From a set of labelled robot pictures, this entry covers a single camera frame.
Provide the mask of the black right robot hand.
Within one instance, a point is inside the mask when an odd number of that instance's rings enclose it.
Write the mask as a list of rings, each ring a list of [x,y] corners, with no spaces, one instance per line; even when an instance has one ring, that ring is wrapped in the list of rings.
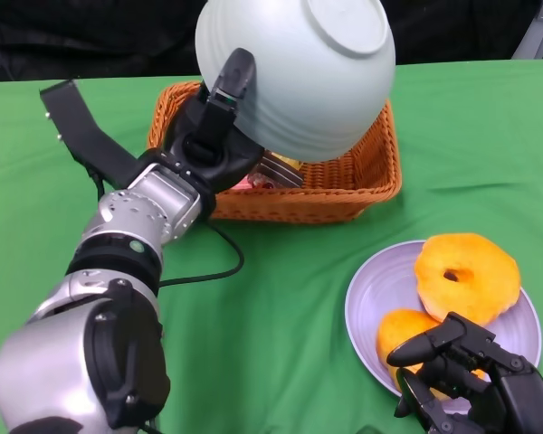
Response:
[[[387,356],[401,399],[427,433],[543,433],[543,378],[495,335],[451,312]]]

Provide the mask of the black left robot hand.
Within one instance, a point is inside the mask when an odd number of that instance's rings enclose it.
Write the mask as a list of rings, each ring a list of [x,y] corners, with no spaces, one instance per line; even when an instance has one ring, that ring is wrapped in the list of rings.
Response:
[[[163,148],[202,176],[214,193],[240,183],[263,157],[264,148],[234,124],[255,72],[253,55],[235,49],[214,85],[202,82],[168,124]]]

